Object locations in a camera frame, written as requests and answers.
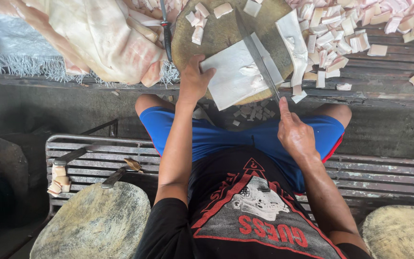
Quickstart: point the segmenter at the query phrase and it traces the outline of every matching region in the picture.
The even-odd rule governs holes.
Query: knife handle
[[[164,28],[164,45],[166,46],[167,59],[172,62],[172,33],[170,32],[170,22],[164,21],[161,23]]]

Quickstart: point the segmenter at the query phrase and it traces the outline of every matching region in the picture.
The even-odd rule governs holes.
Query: dry leaf
[[[142,167],[135,160],[124,158],[124,161],[129,165],[130,169],[143,173],[143,171],[140,170]]]

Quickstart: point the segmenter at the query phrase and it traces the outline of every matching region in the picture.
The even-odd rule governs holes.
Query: black t-shirt
[[[153,206],[134,258],[370,258],[355,245],[333,245],[253,147],[193,163],[188,196],[188,208],[176,198]]]

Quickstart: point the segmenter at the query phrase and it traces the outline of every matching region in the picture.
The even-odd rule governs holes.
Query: red triangle logo
[[[256,161],[255,161],[255,159],[253,159],[253,158],[250,158],[250,160],[245,164],[245,166],[244,166],[244,170],[247,170],[247,169],[250,169],[250,170],[256,170],[256,171],[265,171],[264,169],[263,169],[263,167],[262,166],[260,166],[260,164],[258,164]]]

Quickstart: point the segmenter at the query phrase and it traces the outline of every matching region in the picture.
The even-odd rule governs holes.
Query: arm
[[[306,195],[319,228],[334,244],[351,243],[367,253],[348,205],[325,171],[312,127],[288,110],[285,97],[279,103],[281,122],[277,136],[301,169]]]
[[[204,55],[193,56],[181,72],[180,93],[175,118],[159,166],[159,182],[154,204],[164,198],[177,198],[188,205],[188,179],[192,163],[193,111],[202,98],[215,69],[201,75],[199,62]]]

